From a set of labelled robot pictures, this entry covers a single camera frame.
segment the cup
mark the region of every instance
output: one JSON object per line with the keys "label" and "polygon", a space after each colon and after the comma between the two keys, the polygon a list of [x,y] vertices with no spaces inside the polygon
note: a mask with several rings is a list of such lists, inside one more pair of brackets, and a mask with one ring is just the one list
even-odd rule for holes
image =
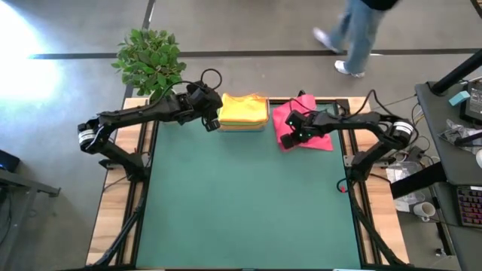
{"label": "cup", "polygon": [[413,213],[420,216],[423,222],[429,222],[430,217],[435,215],[435,206],[430,202],[421,202],[413,207]]}

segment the concrete floor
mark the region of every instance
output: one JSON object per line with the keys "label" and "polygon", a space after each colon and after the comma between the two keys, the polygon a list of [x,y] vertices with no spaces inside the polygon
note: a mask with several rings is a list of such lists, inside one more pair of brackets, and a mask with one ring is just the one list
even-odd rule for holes
{"label": "concrete floor", "polygon": [[[20,174],[62,187],[57,199],[38,198],[15,253],[18,270],[84,265],[105,170],[97,165],[100,156],[80,152],[76,126],[96,112],[121,107],[125,91],[112,59],[22,57],[115,52],[124,34],[141,26],[147,5],[148,0],[0,1],[0,32],[18,41],[0,44],[0,52],[8,52],[0,68],[6,78],[0,89],[0,148],[20,157]],[[329,29],[342,10],[338,0],[157,0],[150,27],[174,31],[183,51],[324,50],[311,28]],[[482,20],[469,0],[404,0],[386,15],[375,48],[482,47],[480,29]],[[468,57],[373,56],[361,80],[336,73],[337,56],[193,58],[184,59],[183,77],[194,80],[202,70],[216,68],[224,78],[219,90],[235,95],[293,96],[303,89],[317,96],[365,96],[375,89],[382,102],[391,102],[413,95],[414,84],[436,81]],[[409,117],[415,102],[391,109]],[[425,123],[419,130],[429,137]],[[436,155],[434,148],[429,153]],[[458,269],[456,258],[436,262],[434,250],[441,243],[435,225],[406,214],[399,218],[411,263]]]}

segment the green mat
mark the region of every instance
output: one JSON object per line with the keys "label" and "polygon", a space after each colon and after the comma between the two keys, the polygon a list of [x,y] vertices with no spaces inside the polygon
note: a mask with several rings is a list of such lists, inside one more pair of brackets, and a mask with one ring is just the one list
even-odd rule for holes
{"label": "green mat", "polygon": [[283,153],[271,120],[263,132],[161,123],[137,267],[359,269],[331,140],[332,152]]}

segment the folded yellow cloth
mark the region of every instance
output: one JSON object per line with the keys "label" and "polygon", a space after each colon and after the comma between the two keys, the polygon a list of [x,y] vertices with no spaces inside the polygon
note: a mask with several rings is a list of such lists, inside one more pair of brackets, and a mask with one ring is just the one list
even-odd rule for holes
{"label": "folded yellow cloth", "polygon": [[234,126],[234,125],[221,125],[219,129],[223,131],[243,131],[243,130],[260,130],[266,126],[265,123],[262,124],[255,124],[255,125],[242,125],[242,126]]}
{"label": "folded yellow cloth", "polygon": [[221,123],[265,123],[269,119],[266,97],[257,94],[234,97],[225,93],[222,101]]}

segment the green leaves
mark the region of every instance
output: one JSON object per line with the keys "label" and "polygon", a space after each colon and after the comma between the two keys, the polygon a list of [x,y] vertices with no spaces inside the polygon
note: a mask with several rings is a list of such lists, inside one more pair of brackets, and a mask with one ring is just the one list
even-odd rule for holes
{"label": "green leaves", "polygon": [[122,72],[122,83],[132,85],[138,95],[153,93],[158,99],[167,86],[182,80],[186,63],[178,62],[178,44],[166,30],[132,29],[118,46],[118,61],[111,66]]}
{"label": "green leaves", "polygon": [[152,53],[151,55],[151,64],[153,67],[157,67],[159,65],[159,59],[160,59],[160,55],[159,53]]}
{"label": "green leaves", "polygon": [[178,75],[173,75],[173,76],[170,76],[169,77],[169,81],[173,82],[173,83],[177,83],[179,81],[182,81],[181,77],[178,76]]}
{"label": "green leaves", "polygon": [[159,65],[166,65],[166,64],[167,64],[167,60],[168,60],[168,56],[167,56],[167,55],[162,55],[162,56],[159,58]]}
{"label": "green leaves", "polygon": [[141,60],[142,62],[146,64],[151,64],[151,59],[149,58],[149,55],[145,51],[137,53],[137,56],[139,57],[139,60]]}
{"label": "green leaves", "polygon": [[145,68],[143,68],[143,70],[144,70],[145,73],[150,74],[150,75],[156,72],[153,68],[150,68],[150,67],[145,67]]}
{"label": "green leaves", "polygon": [[160,86],[165,87],[167,82],[166,82],[166,77],[162,74],[157,75],[157,82],[159,83]]}
{"label": "green leaves", "polygon": [[169,43],[169,44],[174,44],[174,43],[175,43],[174,34],[169,35],[169,37],[167,38],[167,43]]}
{"label": "green leaves", "polygon": [[133,29],[130,33],[130,36],[133,37],[133,38],[136,38],[138,40],[142,40],[142,34],[139,30],[137,29]]}
{"label": "green leaves", "polygon": [[185,69],[186,69],[186,63],[181,62],[181,63],[178,64],[178,70],[180,72],[184,71]]}

